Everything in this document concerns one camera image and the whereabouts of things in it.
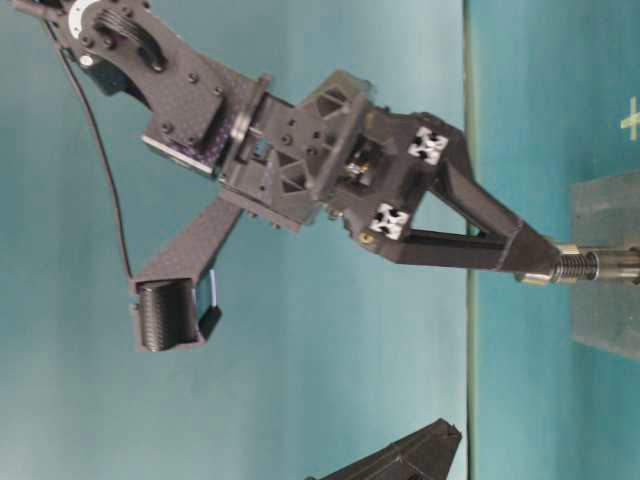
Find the white marking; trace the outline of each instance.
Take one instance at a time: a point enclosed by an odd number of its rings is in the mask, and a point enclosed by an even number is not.
[[[409,214],[383,203],[378,207],[378,213],[369,228],[374,232],[383,233],[391,240],[399,240],[404,226],[409,222]]]
[[[69,31],[76,40],[80,38],[80,34],[82,33],[82,14],[90,5],[99,1],[100,0],[76,0],[71,6],[69,10]]]
[[[211,175],[213,173],[213,168],[202,165],[201,163],[193,160],[192,158],[187,157],[185,154],[176,152],[175,150],[167,147],[166,145],[155,141],[152,138],[147,137],[146,135],[142,136],[142,141],[147,145],[160,150],[161,152],[169,155],[173,160],[175,160],[178,164],[182,166],[192,167],[196,170],[206,173],[207,175]]]
[[[83,67],[91,67],[93,65],[93,57],[91,55],[83,55],[80,57],[80,64]]]
[[[440,163],[442,152],[449,145],[449,139],[442,135],[433,135],[427,127],[421,127],[416,133],[416,141],[409,147],[409,154],[422,158],[434,167]]]

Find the spring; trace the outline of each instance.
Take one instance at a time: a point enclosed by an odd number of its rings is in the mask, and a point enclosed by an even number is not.
[[[556,278],[564,280],[594,280],[598,275],[598,257],[586,255],[562,255],[556,267]]]

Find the black roller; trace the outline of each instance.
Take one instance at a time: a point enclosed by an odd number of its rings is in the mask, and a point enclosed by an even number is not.
[[[140,287],[142,344],[162,352],[195,341],[192,289],[186,280],[152,282]]]

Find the black 3d-printed part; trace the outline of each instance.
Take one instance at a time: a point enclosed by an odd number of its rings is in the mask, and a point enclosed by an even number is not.
[[[461,439],[438,420],[323,480],[445,480]]]

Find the metal shaft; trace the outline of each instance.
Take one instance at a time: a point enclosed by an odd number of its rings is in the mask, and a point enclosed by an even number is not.
[[[640,251],[631,248],[558,246],[560,262],[548,275],[519,274],[516,279],[532,285],[577,281],[629,282],[640,284]]]

